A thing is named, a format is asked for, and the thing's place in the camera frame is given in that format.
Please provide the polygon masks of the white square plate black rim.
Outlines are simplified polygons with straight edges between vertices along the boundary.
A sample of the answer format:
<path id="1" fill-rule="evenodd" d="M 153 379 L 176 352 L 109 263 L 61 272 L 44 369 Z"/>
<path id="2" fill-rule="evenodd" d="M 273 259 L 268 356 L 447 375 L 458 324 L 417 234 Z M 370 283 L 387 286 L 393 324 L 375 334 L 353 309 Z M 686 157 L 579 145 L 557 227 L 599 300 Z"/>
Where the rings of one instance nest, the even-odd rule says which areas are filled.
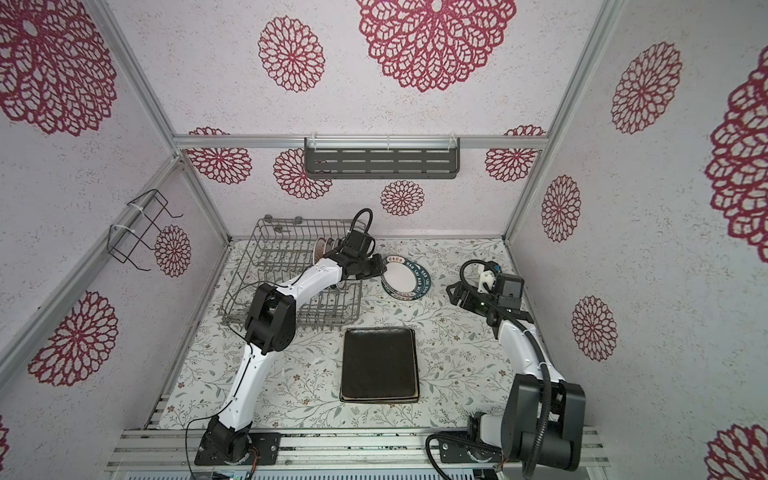
<path id="1" fill-rule="evenodd" d="M 416 403 L 420 398 L 418 388 L 409 390 L 407 388 L 392 387 L 383 384 L 367 386 L 366 388 L 352 388 L 342 386 L 339 398 L 346 403 L 361 404 L 400 404 Z"/>

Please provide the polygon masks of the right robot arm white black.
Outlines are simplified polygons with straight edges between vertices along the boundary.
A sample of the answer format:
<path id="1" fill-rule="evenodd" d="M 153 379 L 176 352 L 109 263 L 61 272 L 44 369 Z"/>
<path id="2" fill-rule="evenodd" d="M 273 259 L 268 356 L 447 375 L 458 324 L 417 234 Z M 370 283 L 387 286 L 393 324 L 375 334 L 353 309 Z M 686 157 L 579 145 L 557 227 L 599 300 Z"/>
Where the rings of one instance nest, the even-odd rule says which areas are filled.
<path id="1" fill-rule="evenodd" d="M 476 286 L 462 277 L 446 293 L 452 305 L 485 318 L 514 370 L 504 411 L 470 417 L 467 449 L 519 461 L 529 478 L 538 466 L 579 467 L 586 395 L 550 361 L 522 308 L 523 286 L 519 276 L 485 270 Z"/>

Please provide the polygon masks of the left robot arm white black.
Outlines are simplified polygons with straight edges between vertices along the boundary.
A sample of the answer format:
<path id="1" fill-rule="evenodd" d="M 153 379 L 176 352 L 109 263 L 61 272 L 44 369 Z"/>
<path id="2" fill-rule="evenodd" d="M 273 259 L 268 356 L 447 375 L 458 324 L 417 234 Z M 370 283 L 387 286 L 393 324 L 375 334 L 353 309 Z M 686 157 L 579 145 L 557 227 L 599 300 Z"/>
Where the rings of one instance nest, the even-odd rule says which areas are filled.
<path id="1" fill-rule="evenodd" d="M 202 450 L 215 451 L 228 462 L 247 453 L 248 434 L 263 383 L 279 353 L 295 337 L 299 309 L 341 281 L 381 276 L 386 267 L 375 245 L 376 240 L 368 232 L 352 229 L 337 248 L 300 275 L 281 284 L 258 286 L 245 320 L 241 365 L 223 409 L 208 423 L 200 443 Z"/>

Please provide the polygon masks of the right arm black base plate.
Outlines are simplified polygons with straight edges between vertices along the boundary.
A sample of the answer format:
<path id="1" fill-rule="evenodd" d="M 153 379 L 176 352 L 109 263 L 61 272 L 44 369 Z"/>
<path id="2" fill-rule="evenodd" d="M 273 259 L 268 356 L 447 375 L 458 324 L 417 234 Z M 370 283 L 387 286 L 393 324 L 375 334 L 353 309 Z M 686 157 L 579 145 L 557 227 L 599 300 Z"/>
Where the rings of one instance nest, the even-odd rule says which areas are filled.
<path id="1" fill-rule="evenodd" d="M 481 442 L 466 431 L 439 431 L 430 435 L 429 448 L 443 464 L 519 464 L 507 458 L 500 447 Z"/>

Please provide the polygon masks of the floral patterned rectangular plate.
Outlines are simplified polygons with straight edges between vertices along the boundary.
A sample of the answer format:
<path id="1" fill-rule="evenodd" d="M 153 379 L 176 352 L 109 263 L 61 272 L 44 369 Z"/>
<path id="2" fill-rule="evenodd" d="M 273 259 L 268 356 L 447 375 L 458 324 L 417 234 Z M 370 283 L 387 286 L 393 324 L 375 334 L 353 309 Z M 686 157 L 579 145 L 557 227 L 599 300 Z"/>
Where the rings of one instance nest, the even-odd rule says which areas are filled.
<path id="1" fill-rule="evenodd" d="M 349 396 L 340 393 L 339 399 L 345 403 L 360 403 L 360 404 L 400 404 L 400 403 L 416 403 L 420 399 L 420 394 L 416 393 L 411 396 Z"/>

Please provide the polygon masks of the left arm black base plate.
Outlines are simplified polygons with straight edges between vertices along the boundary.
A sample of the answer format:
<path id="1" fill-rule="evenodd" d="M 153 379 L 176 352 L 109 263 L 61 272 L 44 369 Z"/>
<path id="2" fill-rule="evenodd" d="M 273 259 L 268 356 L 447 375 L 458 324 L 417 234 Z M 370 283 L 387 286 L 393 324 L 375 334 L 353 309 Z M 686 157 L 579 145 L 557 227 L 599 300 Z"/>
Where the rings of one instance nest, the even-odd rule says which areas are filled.
<path id="1" fill-rule="evenodd" d="M 280 433 L 251 432 L 224 439 L 217 439 L 214 435 L 205 433 L 193 464 L 195 466 L 275 465 L 281 439 Z"/>

